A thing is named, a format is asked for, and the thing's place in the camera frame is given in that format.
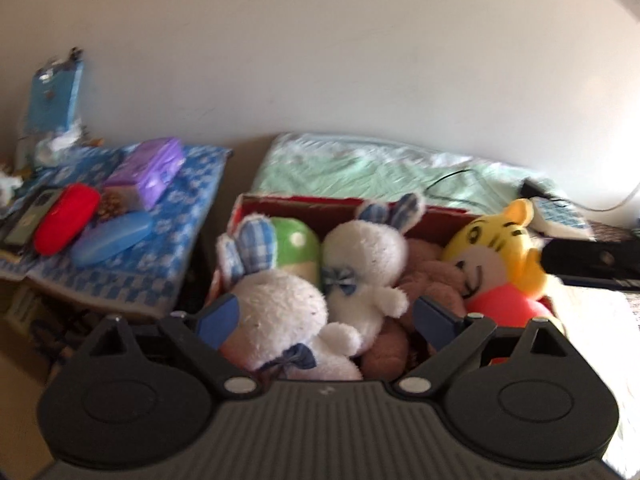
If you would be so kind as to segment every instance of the bunny paw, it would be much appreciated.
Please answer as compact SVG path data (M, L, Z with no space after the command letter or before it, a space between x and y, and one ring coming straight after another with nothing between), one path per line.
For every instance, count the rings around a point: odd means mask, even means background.
M331 350L346 357L356 355L362 345L360 332L344 323L326 324L322 327L319 336Z
M385 316L398 318L409 308L409 300L399 288L377 287L373 291L373 298L377 308Z

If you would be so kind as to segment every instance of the bunny ear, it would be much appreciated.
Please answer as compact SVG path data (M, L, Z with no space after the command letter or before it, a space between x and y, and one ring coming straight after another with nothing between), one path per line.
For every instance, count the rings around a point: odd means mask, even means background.
M389 220L389 206L370 200L363 202L356 209L356 220L364 220L373 224L386 224Z
M426 204L421 195L408 193L396 202L391 211L389 225L404 234L420 221L425 209Z
M276 266L276 229L265 215L245 216L236 231L236 244L247 274Z
M246 274L236 242L227 234L220 235L216 243L216 253L222 282L226 290L230 290Z

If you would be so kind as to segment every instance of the blue bow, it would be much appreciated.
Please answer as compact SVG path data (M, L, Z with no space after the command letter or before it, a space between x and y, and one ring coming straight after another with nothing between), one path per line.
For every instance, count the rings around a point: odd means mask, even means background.
M276 357L274 360L263 364L260 367L261 372L268 370L269 368L278 367L279 371L284 372L284 376L287 376L287 367L295 366L301 370L311 370L317 365L314 353L307 345L298 343L290 348L287 348L280 357Z
M323 267L322 284L324 285L325 294L329 294L334 286L339 286L345 296L350 296L356 291L356 273L351 267L342 267L340 269Z

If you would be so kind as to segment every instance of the green toy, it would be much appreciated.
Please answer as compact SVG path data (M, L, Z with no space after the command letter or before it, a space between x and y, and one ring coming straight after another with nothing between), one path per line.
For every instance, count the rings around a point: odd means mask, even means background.
M320 240L296 218L271 218L276 230L276 267L295 274L320 288Z

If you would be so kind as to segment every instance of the smartphone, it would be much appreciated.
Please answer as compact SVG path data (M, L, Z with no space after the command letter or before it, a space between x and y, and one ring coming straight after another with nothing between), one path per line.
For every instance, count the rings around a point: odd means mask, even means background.
M40 221L57 202L62 188L49 187L42 189L31 202L26 211L15 221L14 226L2 241L2 248L11 253L20 254L31 242Z

